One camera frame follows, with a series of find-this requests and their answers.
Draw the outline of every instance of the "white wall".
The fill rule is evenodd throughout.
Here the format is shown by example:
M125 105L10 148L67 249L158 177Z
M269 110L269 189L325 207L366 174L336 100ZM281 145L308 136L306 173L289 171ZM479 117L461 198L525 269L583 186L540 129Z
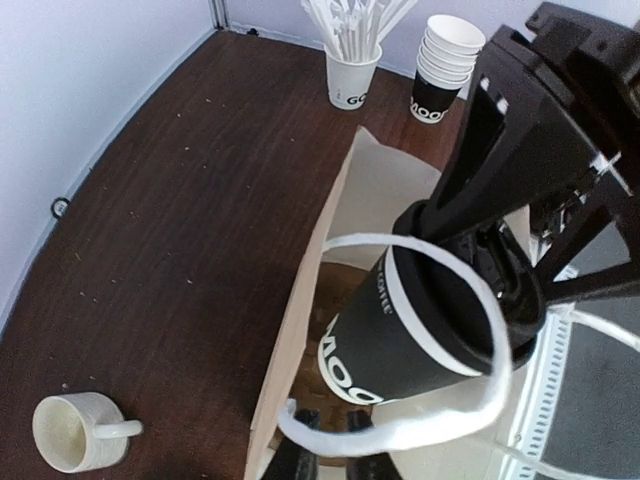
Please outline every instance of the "white wall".
M212 31L208 0L0 2L0 330L52 200Z
M415 73L415 58L427 18L436 13L458 15L475 23L487 35L501 24L524 31L524 21L539 0L418 0L382 44L381 65L407 76ZM640 18L640 0L556 0L623 25ZM265 36L302 45L320 46L319 36L299 0L229 0L231 25L244 31L256 27Z

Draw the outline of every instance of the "cup rim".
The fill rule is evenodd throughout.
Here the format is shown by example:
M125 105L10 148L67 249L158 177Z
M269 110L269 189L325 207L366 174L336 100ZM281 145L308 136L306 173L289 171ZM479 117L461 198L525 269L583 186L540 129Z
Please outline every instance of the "cup rim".
M344 60L336 58L333 55L331 55L331 51L327 48L326 45L323 45L323 49L324 49L324 53L326 53L327 57L329 57L331 60L341 65L347 65L350 67L368 67L370 65L378 63L378 61L380 60L380 57L382 57L382 47L380 46L379 43L376 45L376 55L374 56L374 58L372 60L368 60L362 63L346 62Z
M449 72L447 70L444 70L440 67L438 67L437 65L435 65L433 62L429 61L429 59L424 58L424 61L428 62L427 65L422 65L420 63L420 59L423 58L422 55L420 55L418 53L418 57L416 58L416 63L418 64L419 67L422 67L423 70L429 72L432 76L434 76L435 78L438 78L440 80L446 81L446 82L453 82L453 83L457 83L458 81L466 83L469 81L469 78L471 77L471 74L473 73L473 69L471 69L468 72ZM464 75L464 80L447 80L444 77L440 77L438 76L439 72L443 72L445 74L450 74L450 75Z
M425 36L441 49L449 53L457 53L462 56L477 56L480 53L481 48L469 48L456 45L455 43L448 42L432 32L428 27L425 30Z
M444 52L446 55L450 55L455 59L461 60L461 61L469 61L472 60L474 63L476 62L477 58L478 58L478 52L476 53L471 53L471 54L465 54L465 53L459 53L459 52L452 52L451 50L447 50L445 47L443 47L442 45L439 45L438 43L436 43L433 38L431 38L429 36L428 32L425 32L424 36L422 37L422 44L429 48L431 51L438 51L437 49L439 49L440 51Z
M446 58L442 58L441 56L439 56L438 54L436 54L433 50L431 50L429 47L427 47L424 43L421 43L421 44L420 44L420 48L418 49L418 53L419 53L423 58L425 58L426 60L431 61L431 63L434 63L434 62L433 62L429 57L427 57L427 56L424 54L423 50L428 51L428 52L429 52L429 54L430 54L430 55L433 55L433 56L434 56L434 57L435 57L439 62L446 63L446 64L448 64L448 65L452 65L452 66L456 66L456 67L467 67L466 72L470 72L471 70L473 70L473 69L474 69L474 67L475 67L475 64L476 64L476 62L466 64L466 63L456 63L456 62L449 61L449 60L447 60Z
M431 72L429 72L429 71L425 70L424 68L422 68L422 66L419 65L419 64L418 64L418 68L417 68L417 73L425 81L429 82L430 84L432 84L432 85L434 85L434 86L436 86L438 88L442 88L443 90L460 90L460 89L462 89L462 87L465 86L465 84L471 78L471 74L469 74L469 77L467 77L467 79L462 81L462 82L452 82L452 81L449 81L449 80L445 80L444 78L440 78L437 75L433 75Z
M479 50L487 43L487 37L477 26L453 15L432 15L427 20L427 28L438 39L457 47Z
M84 436L85 436L85 449L84 449L84 453L82 455L82 459L80 460L80 462L77 465L71 466L70 468L61 468L60 465L54 465L51 461L50 458L48 456L45 456L43 454L43 450L41 448L41 443L39 442L39 434L36 434L36 417L38 415L38 412L41 411L42 409L44 409L47 404L53 404L53 403L64 403L65 405L71 407L71 409L74 411L74 413L78 416L78 418L80 419L80 423L82 424L82 429L84 431ZM89 442L89 437L90 437L90 427L89 425L87 425L87 420L84 417L84 415L82 414L82 412L80 411L80 409L78 409L77 406L75 406L73 404L73 402L69 401L68 399L64 398L63 396L60 395L52 395L50 397L45 397L42 400L40 400L40 403L38 403L38 405L36 406L35 410L33 411L33 417L31 420L31 432L33 434L33 439L36 443L36 448L38 449L38 452L40 453L40 456L55 470L58 470L59 472L62 473L76 473L79 472L79 468L82 467L82 465L84 465L86 459L87 459L87 454L89 452L89 446L88 446L88 442Z

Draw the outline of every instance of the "mug handle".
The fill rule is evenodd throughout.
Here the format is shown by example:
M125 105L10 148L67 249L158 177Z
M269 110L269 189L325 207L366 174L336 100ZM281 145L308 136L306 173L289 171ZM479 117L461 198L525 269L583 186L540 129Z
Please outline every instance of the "mug handle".
M142 429L142 422L139 420L128 420L111 425L96 425L93 427L93 436L101 439L133 437L140 435Z

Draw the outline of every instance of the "white coffee mug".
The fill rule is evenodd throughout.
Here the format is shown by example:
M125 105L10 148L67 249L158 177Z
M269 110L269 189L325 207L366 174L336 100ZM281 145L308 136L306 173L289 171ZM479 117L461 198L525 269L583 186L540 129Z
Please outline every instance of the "white coffee mug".
M129 437L142 433L141 422L125 421L111 399L95 392L45 398L32 427L40 455L63 473L115 465L127 453Z

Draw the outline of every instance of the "stack of paper cups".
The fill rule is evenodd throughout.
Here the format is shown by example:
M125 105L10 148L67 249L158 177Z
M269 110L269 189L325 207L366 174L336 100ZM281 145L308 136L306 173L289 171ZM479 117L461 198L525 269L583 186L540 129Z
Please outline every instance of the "stack of paper cups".
M450 15L427 21L418 52L411 113L423 123L438 123L473 73L486 38L475 25Z
M360 108L367 97L382 48L376 45L373 59L363 63L352 63L333 56L325 47L327 54L327 85L329 101L342 110Z

